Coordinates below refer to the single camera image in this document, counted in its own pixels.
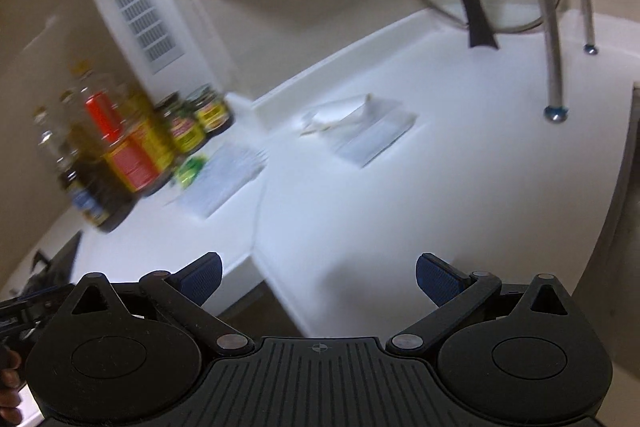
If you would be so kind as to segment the person's hand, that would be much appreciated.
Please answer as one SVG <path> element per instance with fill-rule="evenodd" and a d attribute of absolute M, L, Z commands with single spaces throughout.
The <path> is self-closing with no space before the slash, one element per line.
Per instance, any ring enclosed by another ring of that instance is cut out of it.
<path fill-rule="evenodd" d="M 6 346 L 1 347 L 1 425 L 18 426 L 23 420 L 18 408 L 21 404 L 21 377 L 17 369 L 21 357 Z"/>

